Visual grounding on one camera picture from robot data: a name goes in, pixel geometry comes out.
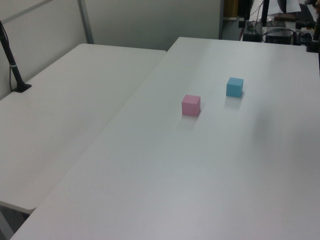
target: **white table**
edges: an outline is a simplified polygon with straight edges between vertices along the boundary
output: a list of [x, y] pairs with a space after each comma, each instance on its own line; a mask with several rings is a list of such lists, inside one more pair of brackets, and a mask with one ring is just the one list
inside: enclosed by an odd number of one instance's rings
[[30, 214], [165, 51], [82, 44], [0, 101], [0, 205]]
[[317, 239], [319, 102], [303, 47], [179, 38], [12, 240]]

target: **black cable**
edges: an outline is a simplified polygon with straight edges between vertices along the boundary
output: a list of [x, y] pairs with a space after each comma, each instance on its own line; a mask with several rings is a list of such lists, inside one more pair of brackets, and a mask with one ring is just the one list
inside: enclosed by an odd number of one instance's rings
[[[1, 25], [1, 28], [2, 28], [2, 30], [4, 32], [5, 38], [6, 38], [7, 42], [8, 42], [8, 45], [10, 45], [9, 38], [8, 38], [8, 35], [7, 35], [7, 32], [6, 32], [5, 28], [4, 28], [4, 26]], [[9, 86], [10, 86], [11, 92], [13, 92], [12, 85], [11, 85], [11, 66], [9, 66]]]
[[258, 6], [258, 7], [256, 8], [256, 10], [255, 10], [253, 13], [250, 14], [250, 17], [251, 17], [256, 11], [258, 11], [258, 9], [260, 9], [260, 7], [261, 7], [262, 4], [264, 4], [264, 1], [262, 1], [262, 3], [260, 4], [260, 6]]
[[273, 29], [273, 30], [267, 31], [267, 32], [266, 32], [265, 34], [263, 34], [262, 36], [267, 35], [267, 34], [273, 34], [273, 33], [281, 32], [281, 31], [291, 31], [291, 32], [293, 32], [294, 34], [296, 33], [296, 32], [293, 31], [292, 29], [281, 28], [281, 29]]
[[10, 85], [11, 92], [13, 92], [12, 86], [11, 86], [11, 66], [9, 66], [9, 85]]
[[8, 38], [7, 32], [6, 32], [6, 30], [5, 30], [3, 25], [1, 25], [1, 28], [2, 28], [2, 30], [4, 32], [5, 38], [6, 38], [7, 42], [8, 42], [8, 45], [9, 45], [9, 38]]
[[261, 6], [262, 6], [263, 3], [264, 3], [264, 1], [262, 1], [262, 3], [260, 4], [260, 6], [259, 6], [259, 8], [258, 8], [258, 14], [256, 15], [256, 20], [255, 20], [253, 32], [251, 33], [252, 35], [256, 32], [256, 25], [257, 25], [258, 18], [259, 18], [259, 12], [260, 12], [260, 8], [261, 8]]

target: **electronic equipment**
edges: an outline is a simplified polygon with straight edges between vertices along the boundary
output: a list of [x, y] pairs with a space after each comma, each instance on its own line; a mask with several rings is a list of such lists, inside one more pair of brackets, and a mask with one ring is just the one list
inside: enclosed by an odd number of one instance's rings
[[265, 36], [265, 42], [269, 44], [283, 44], [283, 45], [291, 45], [292, 42], [292, 32], [286, 30], [280, 30], [268, 33]]

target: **black stand base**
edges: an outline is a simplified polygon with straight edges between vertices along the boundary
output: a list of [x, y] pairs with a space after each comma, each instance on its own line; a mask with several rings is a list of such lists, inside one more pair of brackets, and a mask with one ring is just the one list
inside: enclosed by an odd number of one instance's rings
[[31, 85], [30, 84], [24, 84], [25, 86], [24, 87], [20, 87], [19, 89], [18, 88], [15, 88], [13, 89], [12, 91], [13, 92], [17, 92], [17, 93], [23, 93], [24, 91], [28, 90], [29, 88], [31, 88]]
[[306, 51], [308, 53], [318, 53], [319, 52], [319, 43], [317, 41], [311, 41], [308, 46], [306, 46]]

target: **cube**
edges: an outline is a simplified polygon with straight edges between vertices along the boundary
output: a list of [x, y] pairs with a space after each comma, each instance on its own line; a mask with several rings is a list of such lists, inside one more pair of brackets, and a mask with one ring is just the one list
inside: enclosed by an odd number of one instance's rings
[[226, 95], [230, 97], [241, 98], [243, 86], [243, 79], [230, 77], [226, 85]]
[[185, 95], [182, 100], [182, 114], [189, 116], [198, 116], [200, 113], [200, 97]]

